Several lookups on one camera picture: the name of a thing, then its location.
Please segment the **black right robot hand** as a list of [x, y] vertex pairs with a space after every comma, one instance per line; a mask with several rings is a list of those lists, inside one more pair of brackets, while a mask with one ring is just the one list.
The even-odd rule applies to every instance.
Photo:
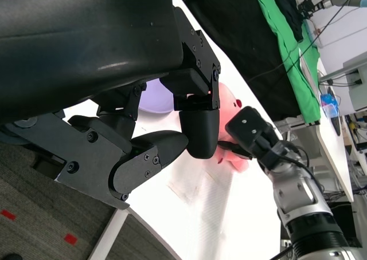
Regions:
[[225, 129], [263, 169], [272, 170], [280, 162], [280, 139], [272, 124], [266, 122], [255, 108], [247, 106], [240, 110]]

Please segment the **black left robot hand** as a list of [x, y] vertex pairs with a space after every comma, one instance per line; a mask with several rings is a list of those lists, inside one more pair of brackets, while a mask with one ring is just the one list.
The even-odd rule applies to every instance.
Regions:
[[213, 156], [220, 62], [172, 0], [1, 0], [1, 142], [115, 208]]

